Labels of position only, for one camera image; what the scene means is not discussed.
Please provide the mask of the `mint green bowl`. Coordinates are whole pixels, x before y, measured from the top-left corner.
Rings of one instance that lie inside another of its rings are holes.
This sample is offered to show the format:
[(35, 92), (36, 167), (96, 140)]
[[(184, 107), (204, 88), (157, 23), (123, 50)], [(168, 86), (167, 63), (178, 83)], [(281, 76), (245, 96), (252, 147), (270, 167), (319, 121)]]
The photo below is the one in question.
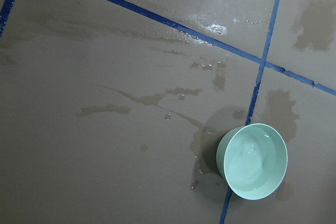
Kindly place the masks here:
[(287, 164), (284, 139), (262, 123), (230, 130), (216, 150), (218, 172), (236, 195), (247, 200), (272, 194), (283, 181)]

